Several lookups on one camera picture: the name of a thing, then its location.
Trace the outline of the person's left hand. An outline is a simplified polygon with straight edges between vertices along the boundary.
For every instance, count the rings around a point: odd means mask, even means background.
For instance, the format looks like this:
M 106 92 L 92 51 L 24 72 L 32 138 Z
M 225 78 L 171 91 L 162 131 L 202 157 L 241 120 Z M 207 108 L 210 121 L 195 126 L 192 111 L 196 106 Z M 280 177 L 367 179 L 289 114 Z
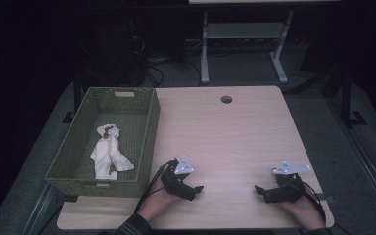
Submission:
M 179 201 L 181 201 L 181 198 L 167 193 L 162 182 L 158 179 L 155 182 L 150 195 L 137 211 L 137 214 L 142 216 L 146 221 L 151 222 Z

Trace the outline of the white cloth with brown print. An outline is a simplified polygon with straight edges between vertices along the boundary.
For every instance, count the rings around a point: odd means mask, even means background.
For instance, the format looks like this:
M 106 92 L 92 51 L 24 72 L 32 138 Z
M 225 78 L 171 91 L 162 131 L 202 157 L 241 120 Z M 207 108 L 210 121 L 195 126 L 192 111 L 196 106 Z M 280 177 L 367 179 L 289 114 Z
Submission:
M 96 128 L 101 136 L 90 158 L 94 161 L 97 180 L 116 180 L 119 172 L 134 169 L 133 162 L 118 147 L 120 130 L 115 124 L 105 124 Z

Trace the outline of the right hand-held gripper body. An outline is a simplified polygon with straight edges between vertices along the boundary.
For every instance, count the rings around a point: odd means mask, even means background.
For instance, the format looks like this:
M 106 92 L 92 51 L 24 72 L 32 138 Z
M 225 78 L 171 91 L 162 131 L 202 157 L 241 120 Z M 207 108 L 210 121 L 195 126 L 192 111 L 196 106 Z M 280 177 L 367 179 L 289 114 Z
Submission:
M 276 167 L 273 173 L 278 187 L 267 190 L 267 195 L 274 198 L 273 203 L 296 202 L 306 191 L 300 178 L 300 173 L 306 171 L 310 171 L 309 165 L 290 161 L 283 161 L 279 167 Z

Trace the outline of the person's right hand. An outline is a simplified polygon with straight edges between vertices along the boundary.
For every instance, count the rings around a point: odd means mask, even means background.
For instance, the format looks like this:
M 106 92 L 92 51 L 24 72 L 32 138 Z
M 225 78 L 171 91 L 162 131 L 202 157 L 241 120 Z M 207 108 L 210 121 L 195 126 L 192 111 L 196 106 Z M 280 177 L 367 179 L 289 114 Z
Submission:
M 314 231 L 326 227 L 326 222 L 316 206 L 305 196 L 300 197 L 294 203 L 281 202 L 279 207 L 289 213 L 306 231 Z

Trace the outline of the green woven basket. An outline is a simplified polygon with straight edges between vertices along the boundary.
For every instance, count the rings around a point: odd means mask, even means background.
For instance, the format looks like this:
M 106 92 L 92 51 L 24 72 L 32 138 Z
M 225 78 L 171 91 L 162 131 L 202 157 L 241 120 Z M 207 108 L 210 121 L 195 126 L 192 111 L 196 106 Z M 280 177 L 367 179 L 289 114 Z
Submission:
M 67 195 L 139 198 L 150 183 L 160 103 L 153 88 L 91 87 L 70 125 L 46 180 Z M 96 128 L 114 124 L 118 149 L 134 164 L 115 180 L 98 180 L 90 154 Z

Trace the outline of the black metal stand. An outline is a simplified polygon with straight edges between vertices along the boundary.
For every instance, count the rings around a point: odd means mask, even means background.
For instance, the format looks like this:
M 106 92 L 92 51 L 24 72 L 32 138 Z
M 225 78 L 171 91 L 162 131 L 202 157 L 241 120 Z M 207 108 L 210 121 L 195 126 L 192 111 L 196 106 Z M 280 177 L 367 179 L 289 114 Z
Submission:
M 81 98 L 82 98 L 82 86 L 80 82 L 80 76 L 79 73 L 76 74 L 76 76 L 73 79 L 73 110 L 68 111 L 65 114 L 65 117 L 63 119 L 63 123 L 72 123 L 79 106 L 81 104 Z
M 352 128 L 354 125 L 366 125 L 366 121 L 360 112 L 351 109 L 353 80 L 349 70 L 344 66 L 334 66 L 327 71 L 321 72 L 308 81 L 284 91 L 284 94 L 299 94 L 323 80 L 326 81 L 321 90 L 323 97 L 333 98 L 338 92 L 341 92 L 340 117 L 345 126 Z

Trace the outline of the white metal desk frame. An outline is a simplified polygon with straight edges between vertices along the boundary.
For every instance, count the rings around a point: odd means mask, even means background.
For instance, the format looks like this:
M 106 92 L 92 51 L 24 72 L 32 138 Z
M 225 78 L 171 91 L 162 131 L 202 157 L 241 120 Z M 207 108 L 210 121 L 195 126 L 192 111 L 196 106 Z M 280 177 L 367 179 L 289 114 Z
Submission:
M 296 12 L 291 4 L 318 4 L 337 2 L 339 0 L 188 0 L 191 6 L 203 7 L 268 7 L 270 4 L 285 7 L 286 13 L 282 21 L 278 22 L 239 22 L 239 23 L 213 23 L 209 21 L 210 10 L 203 12 L 202 50 L 200 61 L 201 82 L 210 82 L 208 62 L 208 42 L 210 39 L 276 39 L 277 46 L 269 52 L 271 63 L 281 84 L 289 82 L 280 61 L 280 56 L 289 33 L 293 16 Z

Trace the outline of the aluminium floor rail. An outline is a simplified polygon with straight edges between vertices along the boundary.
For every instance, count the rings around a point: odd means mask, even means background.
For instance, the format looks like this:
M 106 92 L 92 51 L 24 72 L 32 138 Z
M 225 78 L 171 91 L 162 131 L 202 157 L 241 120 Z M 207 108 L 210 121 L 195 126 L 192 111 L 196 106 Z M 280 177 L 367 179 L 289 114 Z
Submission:
M 371 104 L 361 98 L 350 109 L 348 122 L 341 114 L 341 105 L 336 99 L 327 102 L 332 114 L 349 139 L 355 155 L 376 193 L 376 112 Z
M 47 183 L 33 207 L 22 235 L 42 235 L 61 208 L 56 188 Z

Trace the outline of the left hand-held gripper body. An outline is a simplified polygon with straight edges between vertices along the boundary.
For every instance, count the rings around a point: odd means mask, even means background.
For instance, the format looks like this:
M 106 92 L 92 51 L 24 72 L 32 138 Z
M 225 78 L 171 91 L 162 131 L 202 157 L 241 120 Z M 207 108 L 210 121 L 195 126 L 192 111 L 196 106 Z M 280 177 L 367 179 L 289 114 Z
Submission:
M 184 199 L 184 194 L 190 193 L 190 186 L 186 185 L 183 180 L 193 171 L 194 168 L 191 167 L 186 156 L 171 160 L 161 176 L 162 184 L 167 193 Z

